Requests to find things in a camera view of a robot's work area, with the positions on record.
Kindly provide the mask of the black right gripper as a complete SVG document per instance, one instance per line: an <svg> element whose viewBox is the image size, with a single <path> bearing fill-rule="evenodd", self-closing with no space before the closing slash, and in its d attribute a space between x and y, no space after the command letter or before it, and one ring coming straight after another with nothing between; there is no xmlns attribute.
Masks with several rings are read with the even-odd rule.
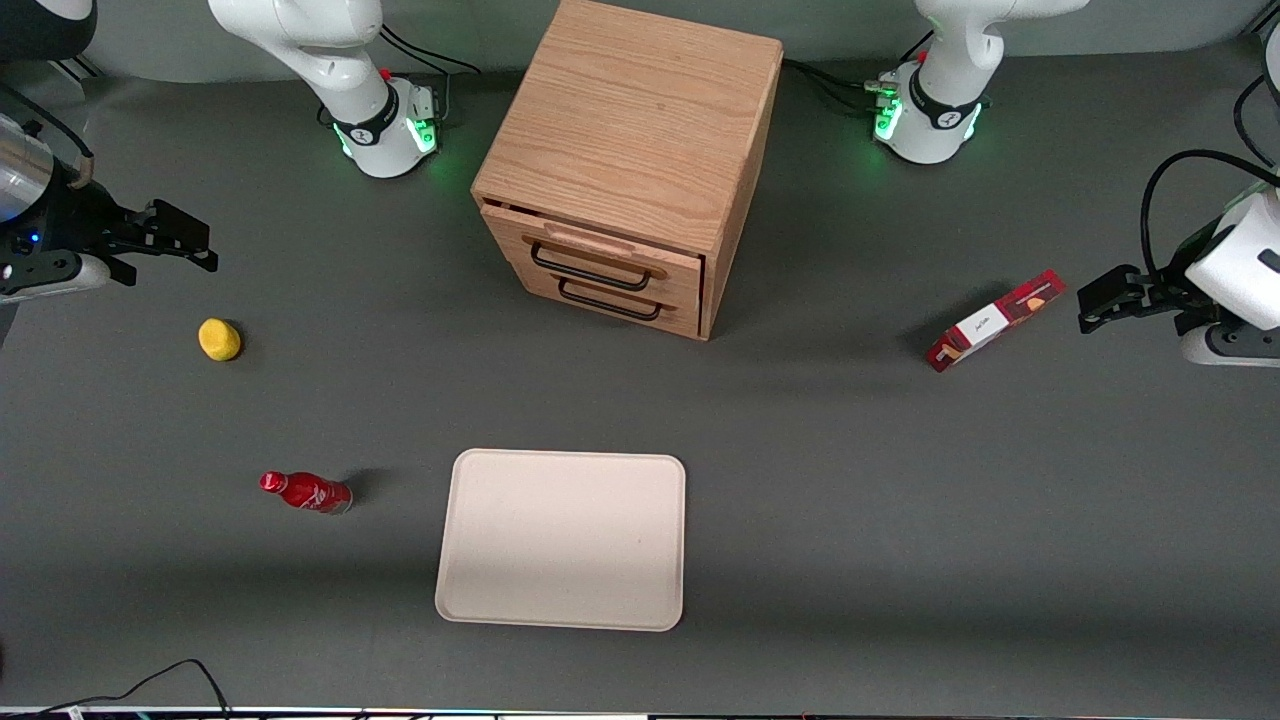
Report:
<svg viewBox="0 0 1280 720"><path fill-rule="evenodd" d="M108 256L110 279L133 287L137 269L113 255L145 252L145 233L132 222L134 213L119 205L96 179L73 187L54 178L42 196L38 217L38 252L72 251ZM183 258L205 272L219 268L210 249L210 228L179 208L155 199L148 205L148 246L163 255Z"/></svg>

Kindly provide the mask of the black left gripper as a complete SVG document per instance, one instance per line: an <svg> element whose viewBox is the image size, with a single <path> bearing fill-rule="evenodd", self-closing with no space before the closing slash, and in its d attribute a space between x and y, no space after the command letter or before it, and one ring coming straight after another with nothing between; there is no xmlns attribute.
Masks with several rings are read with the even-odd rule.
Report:
<svg viewBox="0 0 1280 720"><path fill-rule="evenodd" d="M1096 332L1110 322L1137 315L1175 315L1179 337L1217 323L1219 305L1187 275L1194 260L1171 260L1157 268L1144 261L1140 269L1123 264L1103 273L1076 291L1076 322L1082 334ZM1146 283L1146 300L1144 300Z"/></svg>

